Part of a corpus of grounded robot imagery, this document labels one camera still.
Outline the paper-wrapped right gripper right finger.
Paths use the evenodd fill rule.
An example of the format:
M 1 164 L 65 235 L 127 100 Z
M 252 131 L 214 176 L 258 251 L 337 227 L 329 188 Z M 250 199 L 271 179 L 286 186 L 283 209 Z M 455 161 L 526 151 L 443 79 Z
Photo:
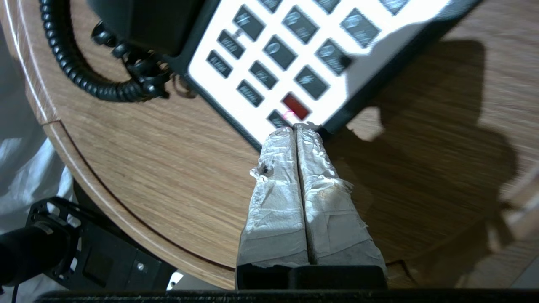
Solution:
M 298 171 L 312 263 L 385 267 L 367 224 L 352 202 L 352 184 L 337 174 L 321 136 L 295 125 Z

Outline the paper-wrapped right gripper left finger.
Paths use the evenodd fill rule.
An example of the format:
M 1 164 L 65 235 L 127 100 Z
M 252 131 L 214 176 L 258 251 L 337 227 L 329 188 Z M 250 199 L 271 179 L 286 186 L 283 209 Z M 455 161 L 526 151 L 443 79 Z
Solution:
M 308 265 L 297 156 L 291 127 L 276 130 L 264 142 L 258 165 L 250 171 L 256 184 L 240 236 L 237 266 Z

